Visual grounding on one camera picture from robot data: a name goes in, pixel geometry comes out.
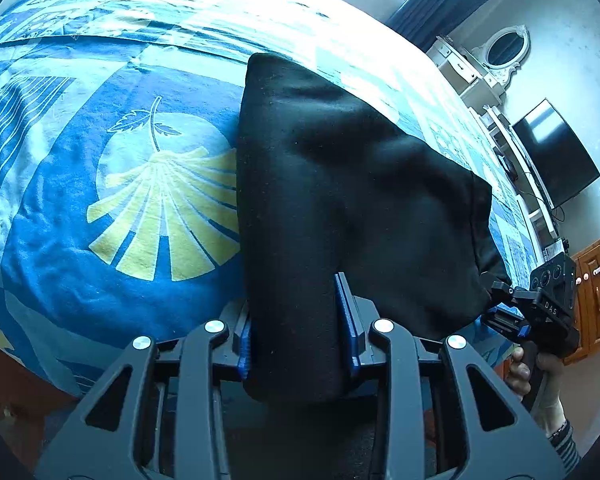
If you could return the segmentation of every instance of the person's arm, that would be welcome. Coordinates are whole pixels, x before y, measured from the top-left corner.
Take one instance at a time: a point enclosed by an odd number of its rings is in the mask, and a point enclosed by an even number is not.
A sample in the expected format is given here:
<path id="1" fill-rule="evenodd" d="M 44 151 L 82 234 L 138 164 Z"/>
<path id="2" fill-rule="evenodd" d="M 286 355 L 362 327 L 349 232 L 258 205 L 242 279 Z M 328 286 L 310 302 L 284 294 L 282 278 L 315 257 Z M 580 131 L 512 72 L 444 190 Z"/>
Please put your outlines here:
<path id="1" fill-rule="evenodd" d="M 524 351 L 521 347 L 513 351 L 513 362 L 505 378 L 505 382 L 520 396 L 520 399 L 531 390 L 530 371 L 525 364 L 522 364 L 523 357 Z M 548 377 L 534 418 L 562 458 L 568 474 L 580 463 L 580 455 L 573 441 L 573 428 L 565 418 L 560 402 L 560 385 L 564 365 L 555 355 L 540 353 L 536 359 L 536 366 L 544 370 Z"/>

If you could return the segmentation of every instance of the folded black garment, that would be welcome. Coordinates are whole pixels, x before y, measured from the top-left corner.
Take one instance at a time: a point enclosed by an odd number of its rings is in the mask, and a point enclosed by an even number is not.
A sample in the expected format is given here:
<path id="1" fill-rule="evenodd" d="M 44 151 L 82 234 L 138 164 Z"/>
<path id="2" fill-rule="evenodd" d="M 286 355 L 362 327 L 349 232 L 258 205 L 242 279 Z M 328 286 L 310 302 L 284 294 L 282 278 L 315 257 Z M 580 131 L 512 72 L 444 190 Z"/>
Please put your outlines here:
<path id="1" fill-rule="evenodd" d="M 237 204 L 252 325 L 246 388 L 321 402 L 347 387 L 333 275 L 416 336 L 441 339 L 510 283 L 489 231 L 491 186 L 373 107 L 286 59 L 249 60 Z"/>

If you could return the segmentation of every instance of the brown cabinet door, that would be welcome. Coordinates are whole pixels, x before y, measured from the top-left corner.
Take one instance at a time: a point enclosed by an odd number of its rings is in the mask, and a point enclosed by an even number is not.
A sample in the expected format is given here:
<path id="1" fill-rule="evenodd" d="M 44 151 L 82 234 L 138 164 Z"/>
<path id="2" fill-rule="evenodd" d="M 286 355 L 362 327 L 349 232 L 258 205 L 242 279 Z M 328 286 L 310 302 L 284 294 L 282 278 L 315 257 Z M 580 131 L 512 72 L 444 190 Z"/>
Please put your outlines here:
<path id="1" fill-rule="evenodd" d="M 580 265 L 576 261 L 576 290 L 573 309 L 574 325 L 580 332 L 580 345 L 572 355 L 564 360 L 564 363 L 567 365 L 579 361 L 589 353 L 589 325 L 587 323 L 589 313 L 587 312 L 587 301 L 584 297 L 582 274 L 583 272 L 580 269 Z"/>
<path id="2" fill-rule="evenodd" d="M 600 349 L 600 246 L 578 259 L 589 325 L 589 351 Z"/>

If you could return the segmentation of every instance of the bedspread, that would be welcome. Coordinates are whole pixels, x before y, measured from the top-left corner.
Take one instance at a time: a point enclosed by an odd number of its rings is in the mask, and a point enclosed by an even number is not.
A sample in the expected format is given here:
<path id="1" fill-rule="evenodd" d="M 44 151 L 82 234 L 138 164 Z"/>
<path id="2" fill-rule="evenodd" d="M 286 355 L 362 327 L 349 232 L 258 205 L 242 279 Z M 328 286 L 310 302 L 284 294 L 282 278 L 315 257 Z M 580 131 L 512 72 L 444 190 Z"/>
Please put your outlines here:
<path id="1" fill-rule="evenodd" d="M 255 52 L 314 70 L 486 179 L 494 240 L 528 286 L 534 251 L 487 139 L 433 63 L 363 12 L 24 0 L 0 18 L 0 348 L 80 395 L 135 336 L 184 336 L 243 295 L 234 142 Z M 510 348 L 478 322 L 463 333 L 491 364 Z"/>

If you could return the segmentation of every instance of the tv stand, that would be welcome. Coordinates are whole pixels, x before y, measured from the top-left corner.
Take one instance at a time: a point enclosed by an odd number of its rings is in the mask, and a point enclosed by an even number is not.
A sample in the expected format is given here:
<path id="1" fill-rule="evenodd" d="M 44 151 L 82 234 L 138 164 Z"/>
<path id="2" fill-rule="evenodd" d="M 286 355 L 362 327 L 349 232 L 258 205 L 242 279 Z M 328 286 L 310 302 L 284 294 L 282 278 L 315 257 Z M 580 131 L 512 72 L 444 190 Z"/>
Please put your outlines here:
<path id="1" fill-rule="evenodd" d="M 554 218 L 551 215 L 548 205 L 545 203 L 541 189 L 544 184 L 539 181 L 535 173 L 529 166 L 529 162 L 523 155 L 522 144 L 516 133 L 513 131 L 509 121 L 496 107 L 484 107 L 486 113 L 482 118 L 489 133 L 498 147 L 509 155 L 519 179 L 516 181 L 516 187 L 521 195 L 518 202 L 523 201 L 523 213 L 528 219 L 527 227 L 530 226 L 533 234 L 536 234 L 538 240 L 542 240 L 543 245 L 549 245 L 556 241 L 559 236 L 555 228 Z"/>

